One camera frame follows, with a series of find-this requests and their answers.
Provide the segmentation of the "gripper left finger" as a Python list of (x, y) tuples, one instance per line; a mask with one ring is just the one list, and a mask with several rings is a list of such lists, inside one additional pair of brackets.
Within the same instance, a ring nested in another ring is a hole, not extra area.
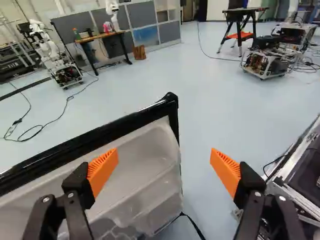
[(69, 239), (94, 239), (86, 210), (94, 205), (118, 163), (116, 148), (81, 163), (63, 180), (63, 195), (47, 194), (34, 203), (22, 239), (56, 240), (63, 221), (67, 223)]

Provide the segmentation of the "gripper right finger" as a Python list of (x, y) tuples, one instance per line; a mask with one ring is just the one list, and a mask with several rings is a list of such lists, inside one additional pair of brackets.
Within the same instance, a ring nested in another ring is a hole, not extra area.
[(236, 162), (228, 155), (211, 149), (210, 164), (242, 210), (235, 240), (256, 240), (263, 221), (271, 240), (304, 240), (303, 226), (293, 201), (279, 194), (266, 194), (266, 182), (246, 162)]

